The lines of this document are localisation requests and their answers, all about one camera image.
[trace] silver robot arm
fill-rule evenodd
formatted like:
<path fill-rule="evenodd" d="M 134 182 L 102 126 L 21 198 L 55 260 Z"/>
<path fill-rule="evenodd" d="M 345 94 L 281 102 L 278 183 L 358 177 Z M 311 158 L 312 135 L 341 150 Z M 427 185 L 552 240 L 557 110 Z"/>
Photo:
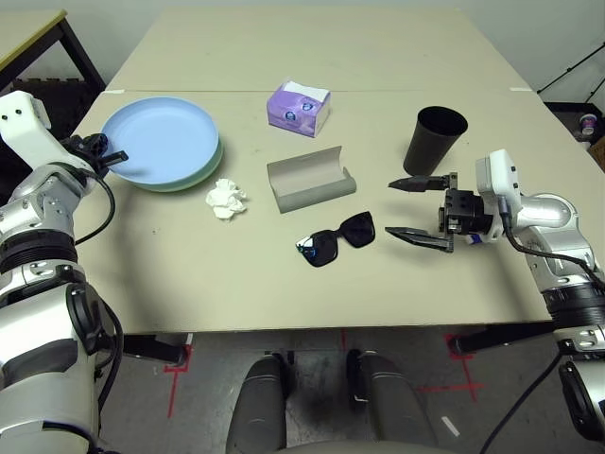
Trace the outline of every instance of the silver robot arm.
<path fill-rule="evenodd" d="M 29 94 L 0 97 L 0 134 L 33 169 L 0 207 L 0 452 L 83 454 L 108 391 L 97 401 L 96 355 L 119 358 L 121 328 L 78 264 L 73 214 L 110 160 L 103 137 L 68 152 L 45 123 Z"/>
<path fill-rule="evenodd" d="M 554 194 L 521 194 L 518 171 L 504 149 L 475 166 L 477 190 L 458 190 L 456 173 L 411 177 L 389 184 L 407 192 L 445 190 L 439 211 L 441 236 L 407 227 L 387 227 L 414 245 L 446 253 L 454 235 L 495 242 L 505 236 L 524 253 L 530 272 L 553 319 L 554 338 L 563 355 L 559 370 L 563 394 L 577 431 L 605 441 L 605 285 L 603 270 L 579 231 L 574 205 Z"/>
<path fill-rule="evenodd" d="M 578 211 L 554 194 L 521 196 L 516 167 L 504 150 L 477 162 L 476 176 L 494 224 L 526 255 L 552 317 L 555 342 L 570 357 L 559 376 L 574 427 L 588 440 L 605 442 L 604 275 L 579 231 Z"/>

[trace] purple tissue box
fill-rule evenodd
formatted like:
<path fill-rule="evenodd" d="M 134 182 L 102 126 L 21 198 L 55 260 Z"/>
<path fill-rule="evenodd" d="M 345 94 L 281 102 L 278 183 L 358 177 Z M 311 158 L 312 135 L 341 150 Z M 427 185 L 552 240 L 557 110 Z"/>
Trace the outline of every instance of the purple tissue box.
<path fill-rule="evenodd" d="M 267 101 L 268 123 L 315 137 L 330 113 L 330 92 L 290 81 Z"/>

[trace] table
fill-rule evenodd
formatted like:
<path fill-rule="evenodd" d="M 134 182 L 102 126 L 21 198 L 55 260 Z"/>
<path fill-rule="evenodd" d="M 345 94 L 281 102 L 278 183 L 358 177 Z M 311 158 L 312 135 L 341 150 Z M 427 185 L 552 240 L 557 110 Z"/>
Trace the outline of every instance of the table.
<path fill-rule="evenodd" d="M 9 85 L 59 41 L 94 93 L 105 89 L 105 82 L 67 23 L 66 15 L 63 9 L 0 13 L 0 88 Z"/>
<path fill-rule="evenodd" d="M 526 194 L 551 191 L 579 209 L 582 232 L 605 257 L 605 178 L 592 158 L 531 92 L 508 88 L 334 93 L 334 111 L 310 139 L 267 124 L 268 95 L 257 92 L 102 94 L 76 133 L 100 131 L 119 107 L 147 96 L 181 96 L 215 120 L 225 158 L 213 178 L 190 190 L 154 194 L 108 177 L 118 201 L 107 231 L 78 247 L 89 281 L 129 333 L 227 331 L 324 326 L 543 321 L 545 304 L 525 258 L 508 243 L 444 254 L 408 245 L 386 226 L 435 232 L 442 193 L 387 188 L 401 178 L 416 112 L 442 104 L 463 113 L 469 130 L 437 174 L 457 170 L 475 189 L 475 159 L 506 148 Z M 267 163 L 342 145 L 341 161 L 357 181 L 351 196 L 280 215 Z M 233 222 L 214 218 L 204 198 L 218 177 L 249 192 L 249 211 Z M 96 190 L 76 211 L 77 236 L 105 217 Z M 309 266 L 296 240 L 370 210 L 376 239 L 356 250 L 339 241 L 337 260 Z"/>
<path fill-rule="evenodd" d="M 287 78 L 332 91 L 526 88 L 457 9 L 167 9 L 114 90 L 267 91 Z"/>

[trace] black sunglasses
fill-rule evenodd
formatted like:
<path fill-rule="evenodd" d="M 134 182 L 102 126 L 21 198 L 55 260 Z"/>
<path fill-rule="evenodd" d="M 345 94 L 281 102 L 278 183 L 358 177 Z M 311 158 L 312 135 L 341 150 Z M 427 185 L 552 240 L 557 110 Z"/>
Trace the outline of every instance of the black sunglasses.
<path fill-rule="evenodd" d="M 336 231 L 322 230 L 306 236 L 296 243 L 296 249 L 314 267 L 322 267 L 338 256 L 337 238 L 343 236 L 354 248 L 361 248 L 374 241 L 375 231 L 369 211 L 359 213 L 340 224 Z"/>

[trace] wall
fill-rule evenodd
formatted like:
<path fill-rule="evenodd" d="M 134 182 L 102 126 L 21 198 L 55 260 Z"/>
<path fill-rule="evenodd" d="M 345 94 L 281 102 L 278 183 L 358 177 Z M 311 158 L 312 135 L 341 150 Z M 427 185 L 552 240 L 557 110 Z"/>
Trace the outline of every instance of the wall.
<path fill-rule="evenodd" d="M 287 0 L 257 3 L 295 3 Z M 372 0 L 324 0 L 323 4 Z M 245 0 L 184 0 L 179 5 L 245 4 Z M 310 3 L 302 0 L 296 3 Z M 388 0 L 398 5 L 461 8 L 534 89 L 562 73 L 605 41 L 602 0 Z M 3 0 L 1 9 L 66 9 L 68 20 L 105 80 L 122 65 L 169 0 Z M 76 77 L 59 46 L 29 68 L 25 77 Z M 605 77 L 605 50 L 543 93 L 545 100 L 581 102 Z M 605 112 L 605 86 L 595 104 Z"/>

